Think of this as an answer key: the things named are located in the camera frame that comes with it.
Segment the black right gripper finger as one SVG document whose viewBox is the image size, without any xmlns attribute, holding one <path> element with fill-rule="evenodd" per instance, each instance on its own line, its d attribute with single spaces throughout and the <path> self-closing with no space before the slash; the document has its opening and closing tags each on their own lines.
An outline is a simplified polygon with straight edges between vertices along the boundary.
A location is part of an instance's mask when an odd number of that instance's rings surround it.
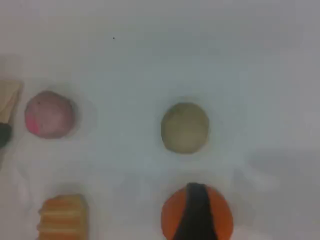
<svg viewBox="0 0 320 240">
<path fill-rule="evenodd" d="M 191 182 L 186 186 L 186 206 L 174 240 L 216 240 L 210 199 L 204 184 Z"/>
</svg>

